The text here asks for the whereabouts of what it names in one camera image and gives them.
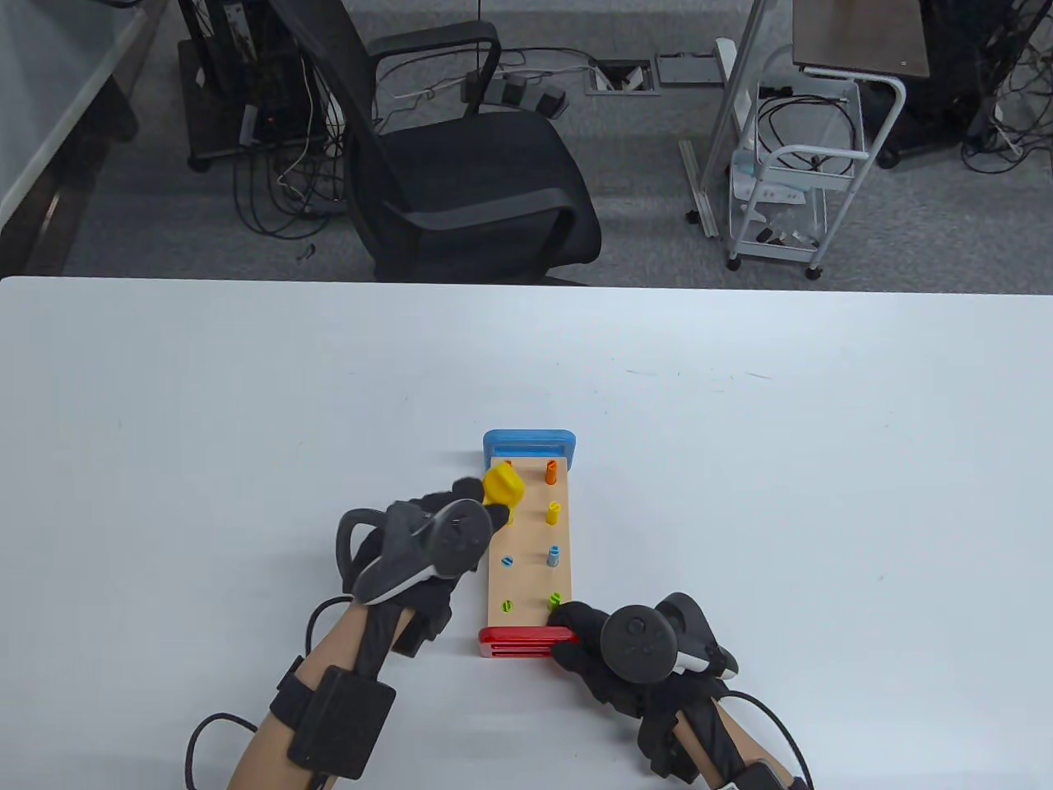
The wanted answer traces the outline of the person's left hand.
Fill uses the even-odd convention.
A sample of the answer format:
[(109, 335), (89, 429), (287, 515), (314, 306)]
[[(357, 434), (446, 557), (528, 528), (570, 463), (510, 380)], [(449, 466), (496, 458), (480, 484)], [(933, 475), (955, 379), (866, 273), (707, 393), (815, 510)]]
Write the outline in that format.
[(506, 503), (490, 503), (485, 486), (464, 477), (424, 497), (383, 511), (358, 508), (337, 526), (336, 561), (342, 592), (359, 606), (398, 606), (413, 616), (395, 641), (412, 658), (451, 620), (452, 591), (474, 572), (510, 518)]

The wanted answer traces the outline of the person's right hand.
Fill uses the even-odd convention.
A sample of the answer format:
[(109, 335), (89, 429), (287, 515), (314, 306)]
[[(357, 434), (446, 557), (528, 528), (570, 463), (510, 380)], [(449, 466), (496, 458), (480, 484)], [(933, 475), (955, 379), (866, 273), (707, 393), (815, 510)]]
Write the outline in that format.
[[(640, 685), (622, 680), (601, 657), (601, 630), (608, 613), (587, 603), (563, 603), (550, 613), (550, 627), (565, 627), (576, 641), (556, 644), (554, 661), (579, 675), (599, 704), (610, 704), (618, 713), (639, 719), (637, 745), (650, 761), (654, 774), (676, 776), (686, 783), (704, 775), (713, 787), (735, 778), (747, 765), (735, 746), (716, 702), (726, 694), (726, 684), (716, 677), (686, 671), (670, 674), (664, 682)], [(675, 737), (674, 727), (684, 719), (706, 754), (698, 767), (687, 747)]]

